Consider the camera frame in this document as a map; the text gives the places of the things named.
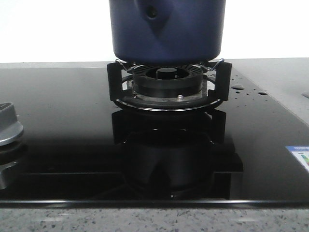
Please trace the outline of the dark blue cooking pot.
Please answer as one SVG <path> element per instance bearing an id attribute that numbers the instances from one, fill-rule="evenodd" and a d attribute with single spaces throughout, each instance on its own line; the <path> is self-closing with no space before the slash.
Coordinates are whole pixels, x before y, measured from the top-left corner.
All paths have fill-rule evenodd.
<path id="1" fill-rule="evenodd" d="M 138 64 L 190 64 L 221 52 L 224 0 L 111 0 L 113 51 Z"/>

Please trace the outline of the black pot support grate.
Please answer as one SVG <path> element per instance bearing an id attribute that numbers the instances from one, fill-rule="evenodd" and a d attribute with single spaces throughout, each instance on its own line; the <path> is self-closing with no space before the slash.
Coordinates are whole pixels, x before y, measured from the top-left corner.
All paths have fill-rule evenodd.
<path id="1" fill-rule="evenodd" d="M 174 67 L 177 65 L 153 65 Z M 214 71 L 203 70 L 202 89 L 200 92 L 176 98 L 149 97 L 133 89 L 133 73 L 127 73 L 114 62 L 107 65 L 110 100 L 121 108 L 134 108 L 154 112 L 193 111 L 217 107 L 228 100 L 232 64 L 224 62 Z"/>

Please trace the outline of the black glass gas hob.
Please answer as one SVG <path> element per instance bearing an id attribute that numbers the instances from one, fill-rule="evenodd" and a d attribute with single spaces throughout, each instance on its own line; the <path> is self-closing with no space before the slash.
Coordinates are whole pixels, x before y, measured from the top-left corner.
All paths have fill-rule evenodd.
<path id="1" fill-rule="evenodd" d="M 0 149 L 2 208 L 307 208 L 309 128 L 238 71 L 205 111 L 122 110 L 103 67 L 5 68 L 23 136 Z"/>

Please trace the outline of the silver stove control knob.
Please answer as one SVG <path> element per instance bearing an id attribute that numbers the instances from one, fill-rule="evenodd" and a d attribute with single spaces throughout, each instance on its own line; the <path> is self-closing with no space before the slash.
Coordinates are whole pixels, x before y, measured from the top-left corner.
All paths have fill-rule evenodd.
<path id="1" fill-rule="evenodd" d="M 24 127 L 18 121 L 11 102 L 0 104 L 0 146 L 13 143 L 23 135 Z"/>

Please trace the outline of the energy rating label sticker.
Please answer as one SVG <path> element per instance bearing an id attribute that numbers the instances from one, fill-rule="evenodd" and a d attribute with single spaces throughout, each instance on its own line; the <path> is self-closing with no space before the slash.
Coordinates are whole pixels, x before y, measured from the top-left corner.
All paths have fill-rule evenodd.
<path id="1" fill-rule="evenodd" d="M 294 158 L 296 158 L 302 167 L 309 172 L 309 146 L 286 146 L 286 149 L 294 156 Z"/>

